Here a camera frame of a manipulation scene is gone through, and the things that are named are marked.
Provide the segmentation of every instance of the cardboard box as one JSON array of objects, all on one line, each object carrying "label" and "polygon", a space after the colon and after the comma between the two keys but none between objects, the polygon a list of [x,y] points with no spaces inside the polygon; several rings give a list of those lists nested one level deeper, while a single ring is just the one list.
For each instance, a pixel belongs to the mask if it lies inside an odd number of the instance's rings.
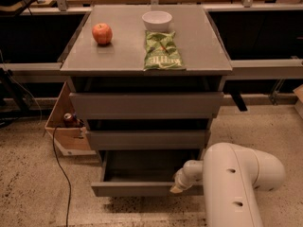
[{"label": "cardboard box", "polygon": [[63,155],[88,155],[95,154],[91,150],[86,138],[86,128],[67,128],[64,123],[64,115],[75,112],[69,99],[70,89],[64,84],[58,100],[49,116],[45,130],[53,138],[55,131],[55,145]]},{"label": "cardboard box", "polygon": [[294,107],[296,108],[297,112],[303,118],[303,85],[294,89],[294,93],[296,94],[298,100],[295,103]]}]

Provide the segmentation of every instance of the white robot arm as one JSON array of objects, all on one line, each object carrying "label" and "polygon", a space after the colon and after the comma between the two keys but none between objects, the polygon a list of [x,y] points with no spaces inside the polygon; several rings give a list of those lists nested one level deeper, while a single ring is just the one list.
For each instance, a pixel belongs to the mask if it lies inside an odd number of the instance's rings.
[{"label": "white robot arm", "polygon": [[262,227],[254,190],[273,191],[285,179],[277,157],[229,143],[210,147],[202,161],[188,161],[175,174],[172,193],[203,179],[207,226]]}]

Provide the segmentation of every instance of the speckled floor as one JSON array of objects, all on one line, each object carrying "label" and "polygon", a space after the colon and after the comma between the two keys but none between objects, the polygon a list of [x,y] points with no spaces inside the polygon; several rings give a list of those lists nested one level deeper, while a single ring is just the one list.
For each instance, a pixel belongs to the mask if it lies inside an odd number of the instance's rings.
[{"label": "speckled floor", "polygon": [[[68,186],[44,135],[45,120],[19,119],[0,129],[0,222],[4,227],[64,226]],[[287,179],[275,192],[258,192],[265,227],[303,226],[303,119],[293,105],[222,107],[210,144],[230,142],[278,157]],[[60,155],[72,184],[70,226],[206,226],[204,197],[97,198],[95,156]]]}]

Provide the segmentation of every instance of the apple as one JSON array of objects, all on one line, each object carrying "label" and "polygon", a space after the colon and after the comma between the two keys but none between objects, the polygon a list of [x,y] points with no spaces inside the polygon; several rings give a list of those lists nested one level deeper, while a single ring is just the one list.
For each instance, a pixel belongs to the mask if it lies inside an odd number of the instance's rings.
[{"label": "apple", "polygon": [[113,38],[112,29],[105,23],[98,23],[93,26],[92,34],[98,44],[108,44]]}]

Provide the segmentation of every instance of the green chip bag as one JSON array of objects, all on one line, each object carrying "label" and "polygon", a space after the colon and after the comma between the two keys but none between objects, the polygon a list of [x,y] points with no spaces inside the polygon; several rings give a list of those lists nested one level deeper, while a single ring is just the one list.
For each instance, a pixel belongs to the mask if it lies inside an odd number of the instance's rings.
[{"label": "green chip bag", "polygon": [[173,41],[175,32],[146,31],[145,70],[185,70],[182,58]]}]

